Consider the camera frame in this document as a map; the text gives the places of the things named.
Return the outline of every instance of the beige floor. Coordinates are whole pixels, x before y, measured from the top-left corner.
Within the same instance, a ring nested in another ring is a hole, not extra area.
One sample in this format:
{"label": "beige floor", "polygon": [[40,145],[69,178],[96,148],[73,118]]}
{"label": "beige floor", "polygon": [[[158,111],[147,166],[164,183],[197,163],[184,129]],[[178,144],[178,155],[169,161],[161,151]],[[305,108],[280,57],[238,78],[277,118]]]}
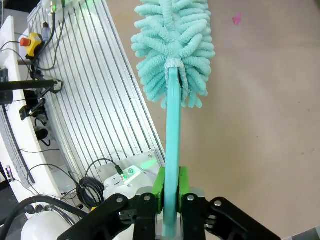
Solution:
{"label": "beige floor", "polygon": [[[126,54],[138,0],[107,1]],[[320,224],[320,8],[314,0],[210,0],[216,57],[203,108],[183,109],[181,165],[282,238]],[[232,17],[242,13],[240,26]],[[147,102],[166,144],[166,112]]]}

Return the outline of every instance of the microfiber duster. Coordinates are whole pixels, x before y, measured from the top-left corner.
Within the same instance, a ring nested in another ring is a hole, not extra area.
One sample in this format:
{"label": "microfiber duster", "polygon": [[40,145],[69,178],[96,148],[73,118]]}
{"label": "microfiber duster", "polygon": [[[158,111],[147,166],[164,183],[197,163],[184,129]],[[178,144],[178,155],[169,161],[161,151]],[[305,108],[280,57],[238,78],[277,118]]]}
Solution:
{"label": "microfiber duster", "polygon": [[162,97],[168,102],[169,68],[178,68],[181,106],[202,107],[199,96],[207,96],[211,73],[212,44],[207,0],[141,0],[135,11],[143,17],[134,25],[141,33],[131,38],[137,57],[145,57],[136,68],[149,101]]}

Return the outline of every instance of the pink stain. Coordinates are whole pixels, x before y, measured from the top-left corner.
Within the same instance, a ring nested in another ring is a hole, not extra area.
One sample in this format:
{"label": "pink stain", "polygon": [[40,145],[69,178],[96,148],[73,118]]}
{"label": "pink stain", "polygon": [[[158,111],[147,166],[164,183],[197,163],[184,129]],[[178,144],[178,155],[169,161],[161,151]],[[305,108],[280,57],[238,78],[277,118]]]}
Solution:
{"label": "pink stain", "polygon": [[241,22],[241,18],[242,18],[242,13],[239,13],[237,16],[235,16],[234,18],[232,18],[233,23],[236,26],[239,26],[240,22]]}

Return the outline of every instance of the red button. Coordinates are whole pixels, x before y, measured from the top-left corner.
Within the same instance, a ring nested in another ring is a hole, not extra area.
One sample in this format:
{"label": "red button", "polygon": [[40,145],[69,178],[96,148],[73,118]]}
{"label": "red button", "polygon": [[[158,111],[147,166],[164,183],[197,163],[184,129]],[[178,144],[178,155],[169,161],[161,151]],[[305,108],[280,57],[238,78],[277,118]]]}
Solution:
{"label": "red button", "polygon": [[31,40],[29,38],[21,38],[20,46],[21,47],[29,47],[31,44]]}

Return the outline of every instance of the bolt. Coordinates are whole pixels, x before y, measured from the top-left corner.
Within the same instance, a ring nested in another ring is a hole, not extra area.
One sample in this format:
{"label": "bolt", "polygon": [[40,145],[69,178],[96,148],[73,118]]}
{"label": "bolt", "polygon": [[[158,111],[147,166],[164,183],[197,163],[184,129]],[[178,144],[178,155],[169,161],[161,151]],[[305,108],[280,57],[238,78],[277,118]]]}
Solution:
{"label": "bolt", "polygon": [[215,205],[216,207],[220,207],[220,206],[222,205],[222,202],[219,201],[219,200],[217,200],[217,201],[214,202],[214,205]]}
{"label": "bolt", "polygon": [[144,200],[145,200],[145,201],[149,201],[150,199],[151,199],[151,197],[150,197],[149,195],[147,195],[147,196],[144,197]]}
{"label": "bolt", "polygon": [[192,196],[192,195],[189,195],[189,196],[186,197],[186,199],[187,199],[188,201],[193,201],[193,200],[195,200],[195,197]]}
{"label": "bolt", "polygon": [[217,217],[216,217],[215,215],[209,215],[209,216],[208,216],[208,219],[213,219],[213,220],[215,220],[215,219],[217,219]]}
{"label": "bolt", "polygon": [[213,229],[214,226],[212,226],[212,225],[210,225],[210,224],[205,224],[205,225],[204,225],[204,228],[206,228],[206,229]]}

